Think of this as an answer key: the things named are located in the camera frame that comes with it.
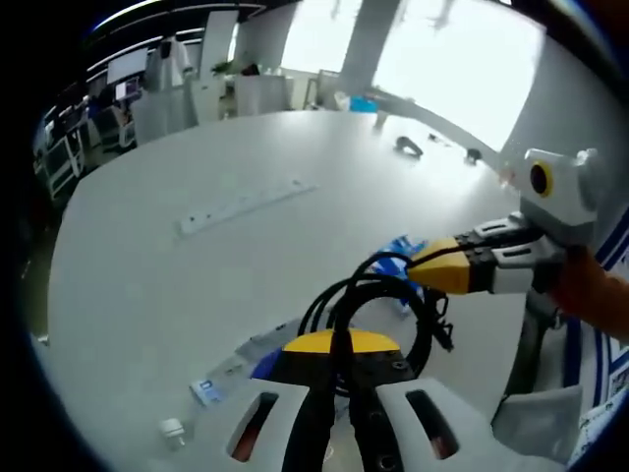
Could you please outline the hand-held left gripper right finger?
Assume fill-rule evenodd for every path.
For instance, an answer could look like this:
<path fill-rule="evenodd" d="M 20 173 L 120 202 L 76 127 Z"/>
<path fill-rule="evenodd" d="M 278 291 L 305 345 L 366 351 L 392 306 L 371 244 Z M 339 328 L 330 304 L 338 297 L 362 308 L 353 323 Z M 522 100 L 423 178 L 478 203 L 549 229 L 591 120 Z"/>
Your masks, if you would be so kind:
<path fill-rule="evenodd" d="M 349 328 L 337 360 L 367 471 L 560 471 L 497 440 L 487 417 L 433 378 L 421 378 L 389 337 Z"/>

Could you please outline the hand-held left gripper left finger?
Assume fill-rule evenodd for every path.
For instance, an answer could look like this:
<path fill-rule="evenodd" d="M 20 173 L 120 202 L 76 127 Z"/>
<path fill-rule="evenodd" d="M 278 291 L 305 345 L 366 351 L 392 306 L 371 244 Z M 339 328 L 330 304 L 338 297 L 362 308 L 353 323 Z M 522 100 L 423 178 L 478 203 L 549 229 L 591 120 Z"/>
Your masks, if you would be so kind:
<path fill-rule="evenodd" d="M 261 358 L 210 407 L 194 441 L 196 471 L 320 471 L 335 420 L 332 331 L 303 334 Z"/>

